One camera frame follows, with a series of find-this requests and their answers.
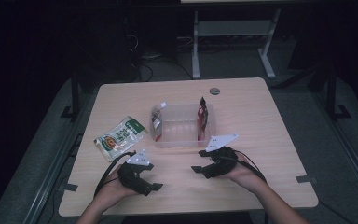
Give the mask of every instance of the dark background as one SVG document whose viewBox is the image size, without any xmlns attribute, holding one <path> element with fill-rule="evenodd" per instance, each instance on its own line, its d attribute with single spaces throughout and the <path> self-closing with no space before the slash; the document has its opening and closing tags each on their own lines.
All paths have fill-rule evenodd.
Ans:
<svg viewBox="0 0 358 224">
<path fill-rule="evenodd" d="M 191 35 L 191 11 L 138 10 L 127 20 L 125 10 L 81 9 L 83 4 L 114 4 L 98 3 L 0 1 L 0 197 L 55 94 L 75 71 L 85 91 L 106 82 L 131 82 L 136 79 L 131 63 L 136 64 L 142 52 L 127 50 L 131 40 L 126 35 L 138 35 L 143 45 L 173 58 L 176 36 Z M 67 7 L 77 10 L 63 10 Z M 293 68 L 311 66 L 328 52 L 339 59 L 338 76 L 358 96 L 358 1 L 311 12 L 284 8 L 275 38 L 287 36 L 300 43 Z"/>
</svg>

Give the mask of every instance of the transparent box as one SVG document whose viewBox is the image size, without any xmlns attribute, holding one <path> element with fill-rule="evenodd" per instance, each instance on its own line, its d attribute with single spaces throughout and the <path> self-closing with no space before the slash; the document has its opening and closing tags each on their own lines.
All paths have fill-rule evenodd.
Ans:
<svg viewBox="0 0 358 224">
<path fill-rule="evenodd" d="M 161 109 L 162 135 L 156 147 L 206 147 L 211 136 L 216 134 L 216 121 L 213 106 L 208 108 L 208 122 L 205 128 L 205 139 L 198 140 L 199 104 L 167 105 Z"/>
</svg>

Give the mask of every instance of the table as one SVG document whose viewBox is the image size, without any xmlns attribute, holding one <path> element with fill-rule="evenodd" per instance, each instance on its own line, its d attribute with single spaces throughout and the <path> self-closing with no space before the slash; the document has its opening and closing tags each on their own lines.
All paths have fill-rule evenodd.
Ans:
<svg viewBox="0 0 358 224">
<path fill-rule="evenodd" d="M 211 95 L 211 88 L 218 88 L 220 94 Z M 213 105 L 216 134 L 237 133 L 239 137 L 228 146 L 248 155 L 285 201 L 296 208 L 317 205 L 311 183 L 296 180 L 297 176 L 307 174 L 265 81 L 262 78 L 210 79 L 101 86 L 68 180 L 69 184 L 77 185 L 77 189 L 66 190 L 63 194 L 61 216 L 81 215 L 109 165 L 93 143 L 96 137 L 115 127 L 125 116 L 132 116 L 148 127 L 153 105 L 164 101 L 167 104 L 197 104 L 201 96 Z M 198 155 L 203 147 L 157 148 L 148 135 L 131 150 L 143 148 L 155 167 L 143 171 L 141 178 L 164 186 L 147 197 L 127 198 L 108 209 L 106 215 L 262 209 L 252 193 L 228 179 L 206 179 L 192 171 L 193 165 L 212 163 Z"/>
</svg>

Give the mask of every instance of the floor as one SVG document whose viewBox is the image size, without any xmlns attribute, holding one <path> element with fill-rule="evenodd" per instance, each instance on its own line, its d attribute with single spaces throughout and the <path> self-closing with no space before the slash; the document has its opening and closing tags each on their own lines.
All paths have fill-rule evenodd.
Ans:
<svg viewBox="0 0 358 224">
<path fill-rule="evenodd" d="M 275 40 L 271 45 L 268 56 L 277 75 L 275 79 L 266 77 L 258 58 L 256 50 L 262 40 L 243 41 L 240 46 L 222 45 L 216 51 L 202 51 L 200 78 L 262 77 L 273 86 L 298 72 L 287 69 L 296 44 L 294 39 Z M 148 59 L 143 60 L 140 69 L 142 78 L 137 81 L 190 79 L 189 50 L 181 50 L 174 63 L 164 56 L 150 60 L 157 54 L 153 50 L 146 53 Z M 351 87 L 339 79 L 337 104 L 345 105 L 351 118 L 332 122 L 324 112 L 325 91 L 310 92 L 309 81 L 310 77 L 306 77 L 287 89 L 270 90 L 320 200 L 315 208 L 298 212 L 311 223 L 358 223 L 358 175 L 345 149 L 349 143 L 358 156 L 358 102 Z M 58 207 L 62 185 L 76 159 L 97 93 L 98 88 L 80 93 L 80 113 L 71 120 L 61 118 L 64 108 L 71 105 L 70 80 L 62 86 L 0 202 L 0 223 L 76 222 L 76 217 L 61 217 Z M 342 133 L 347 141 L 338 138 Z M 263 211 L 250 214 L 254 223 L 264 222 Z M 101 223 L 121 223 L 122 219 L 103 217 Z"/>
</svg>

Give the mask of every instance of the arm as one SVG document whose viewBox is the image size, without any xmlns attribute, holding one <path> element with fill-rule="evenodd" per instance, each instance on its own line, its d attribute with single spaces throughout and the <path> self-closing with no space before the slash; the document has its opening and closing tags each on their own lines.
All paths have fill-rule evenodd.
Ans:
<svg viewBox="0 0 358 224">
<path fill-rule="evenodd" d="M 92 202 L 87 206 L 77 224 L 98 223 L 99 219 L 108 208 L 115 206 L 122 199 L 137 194 L 132 189 L 121 185 L 117 179 L 117 170 L 120 165 L 106 178 L 105 185 L 101 188 Z"/>
<path fill-rule="evenodd" d="M 240 160 L 246 161 L 241 154 L 237 155 Z M 244 166 L 237 163 L 236 167 L 228 173 L 228 176 L 233 182 L 252 192 L 275 223 L 309 223 L 266 182 Z"/>
</svg>

